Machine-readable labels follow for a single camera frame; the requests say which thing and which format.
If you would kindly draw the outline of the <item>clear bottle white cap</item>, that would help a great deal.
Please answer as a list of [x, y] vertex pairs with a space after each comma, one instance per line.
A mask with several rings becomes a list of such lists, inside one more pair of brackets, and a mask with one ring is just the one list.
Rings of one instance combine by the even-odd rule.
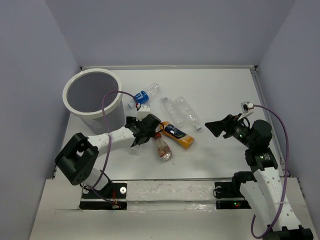
[[131, 155], [134, 156], [139, 156], [143, 151], [143, 146], [142, 145], [136, 145], [128, 148], [128, 152]]

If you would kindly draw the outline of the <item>red cap clear bottle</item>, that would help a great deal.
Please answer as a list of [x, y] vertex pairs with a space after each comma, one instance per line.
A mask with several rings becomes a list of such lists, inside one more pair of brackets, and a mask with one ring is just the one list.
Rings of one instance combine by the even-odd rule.
[[167, 162], [172, 158], [172, 151], [169, 145], [163, 140], [160, 133], [155, 134], [154, 144], [157, 155], [162, 162]]

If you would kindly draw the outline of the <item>orange milk tea bottle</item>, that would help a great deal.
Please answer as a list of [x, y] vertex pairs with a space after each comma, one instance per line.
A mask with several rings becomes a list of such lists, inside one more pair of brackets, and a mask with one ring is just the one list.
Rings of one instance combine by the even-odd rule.
[[163, 121], [161, 123], [161, 133], [174, 140], [185, 150], [189, 149], [195, 141], [192, 136], [181, 131], [168, 121]]

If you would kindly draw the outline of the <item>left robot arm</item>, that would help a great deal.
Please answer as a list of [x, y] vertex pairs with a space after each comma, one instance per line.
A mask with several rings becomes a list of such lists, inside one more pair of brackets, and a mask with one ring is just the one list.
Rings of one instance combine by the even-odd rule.
[[115, 189], [105, 174], [110, 153], [147, 143], [156, 136], [161, 124], [159, 118], [149, 113], [141, 120], [127, 117], [123, 127], [110, 133], [91, 136], [76, 133], [55, 158], [55, 165], [71, 185], [82, 185], [104, 199]]

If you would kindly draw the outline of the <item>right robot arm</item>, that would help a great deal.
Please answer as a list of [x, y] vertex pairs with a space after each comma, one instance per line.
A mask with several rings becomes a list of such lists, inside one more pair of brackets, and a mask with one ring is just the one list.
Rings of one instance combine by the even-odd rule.
[[269, 145], [272, 126], [258, 119], [246, 126], [239, 115], [229, 114], [205, 126], [215, 136], [234, 137], [246, 146], [245, 160], [250, 171], [236, 172], [230, 183], [235, 196], [243, 196], [264, 232], [253, 235], [262, 240], [312, 240], [312, 230], [304, 228], [286, 196], [287, 180], [281, 180], [277, 160]]

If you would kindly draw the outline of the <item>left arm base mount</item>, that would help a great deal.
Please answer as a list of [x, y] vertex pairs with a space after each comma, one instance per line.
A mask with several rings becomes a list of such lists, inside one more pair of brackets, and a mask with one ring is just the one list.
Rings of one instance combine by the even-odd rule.
[[89, 190], [85, 185], [79, 203], [81, 210], [121, 211], [127, 209], [127, 183], [113, 182], [102, 190]]

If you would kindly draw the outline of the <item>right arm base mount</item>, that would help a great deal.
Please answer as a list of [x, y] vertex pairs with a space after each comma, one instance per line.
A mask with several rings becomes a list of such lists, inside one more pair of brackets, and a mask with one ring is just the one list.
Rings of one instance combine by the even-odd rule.
[[216, 199], [217, 210], [251, 209], [245, 197], [234, 189], [231, 181], [218, 181], [214, 183], [213, 196]]

